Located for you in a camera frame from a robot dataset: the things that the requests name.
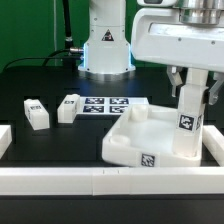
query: black table surface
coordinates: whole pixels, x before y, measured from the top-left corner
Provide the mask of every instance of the black table surface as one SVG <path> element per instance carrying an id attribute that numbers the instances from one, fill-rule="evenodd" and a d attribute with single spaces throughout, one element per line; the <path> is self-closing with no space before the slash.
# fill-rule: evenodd
<path id="1" fill-rule="evenodd" d="M 208 86 L 213 83 L 209 77 Z M 147 97 L 172 108 L 178 102 L 164 67 L 137 68 L 132 79 L 116 82 L 84 79 L 61 67 L 10 68 L 0 75 L 0 125 L 12 126 L 13 141 L 0 167 L 115 166 L 102 160 L 101 148 L 118 116 L 78 115 L 73 124 L 58 124 L 57 108 L 68 94 Z M 40 100 L 50 129 L 33 131 L 24 114 L 26 99 Z M 221 132 L 223 102 L 222 90 L 218 103 L 205 110 L 205 124 Z M 218 166 L 206 148 L 202 166 Z M 223 195 L 0 197 L 0 223 L 223 223 L 223 207 Z"/>

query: small white block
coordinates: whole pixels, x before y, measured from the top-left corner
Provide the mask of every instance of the small white block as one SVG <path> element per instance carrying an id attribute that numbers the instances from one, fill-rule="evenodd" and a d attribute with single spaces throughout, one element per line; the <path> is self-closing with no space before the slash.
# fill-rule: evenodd
<path id="1" fill-rule="evenodd" d="M 12 142 L 10 125 L 0 125 L 0 158 Z"/>
<path id="2" fill-rule="evenodd" d="M 79 106 L 79 95 L 67 95 L 58 108 L 58 123 L 73 123 Z"/>
<path id="3" fill-rule="evenodd" d="M 34 130 L 47 129 L 50 127 L 49 114 L 39 100 L 28 99 L 24 101 L 24 109 L 26 117 Z"/>

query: green background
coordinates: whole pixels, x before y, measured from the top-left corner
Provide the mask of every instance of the green background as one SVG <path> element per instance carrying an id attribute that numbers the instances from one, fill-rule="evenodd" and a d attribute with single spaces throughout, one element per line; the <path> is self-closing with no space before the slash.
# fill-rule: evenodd
<path id="1" fill-rule="evenodd" d="M 136 2 L 126 1 L 126 38 L 129 42 L 134 16 L 140 9 Z M 74 45 L 82 47 L 89 37 L 89 1 L 70 0 L 69 3 Z M 56 0 L 56 5 L 57 49 L 62 49 L 62 0 Z M 54 52 L 54 0 L 1 0 L 0 18 L 0 71 L 9 61 L 23 57 L 45 57 Z M 41 65 L 42 62 L 32 60 L 13 65 Z M 137 63 L 137 66 L 142 65 L 145 66 L 145 63 Z"/>

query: cable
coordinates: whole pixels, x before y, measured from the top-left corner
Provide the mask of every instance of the cable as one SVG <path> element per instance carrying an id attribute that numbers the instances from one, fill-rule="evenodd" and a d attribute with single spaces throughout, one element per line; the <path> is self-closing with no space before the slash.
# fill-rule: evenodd
<path id="1" fill-rule="evenodd" d="M 72 56 L 72 58 L 74 58 L 74 59 L 80 59 L 80 56 L 78 57 L 78 56 Z M 11 65 L 11 64 L 13 64 L 13 63 L 16 63 L 16 62 L 18 62 L 18 61 L 26 61 L 26 60 L 46 60 L 46 59 L 49 59 L 49 60 L 57 60 L 57 59 L 60 59 L 60 60 L 62 60 L 62 59 L 67 59 L 67 57 L 26 57 L 26 58 L 19 58 L 19 59 L 16 59 L 16 60 L 13 60 L 13 61 L 10 61 L 9 63 L 7 63 L 6 65 L 5 65 L 5 67 L 3 68 L 3 72 L 5 72 L 6 71 L 6 69 Z"/>
<path id="2" fill-rule="evenodd" d="M 52 57 L 54 57 L 54 56 L 56 56 L 56 55 L 58 55 L 58 54 L 64 53 L 64 52 L 70 52 L 70 50 L 69 50 L 69 49 L 61 49 L 61 50 L 57 50 L 57 51 L 51 53 L 51 54 L 48 55 L 48 57 L 44 60 L 42 66 L 46 66 L 46 64 L 48 63 L 48 61 L 49 61 Z"/>

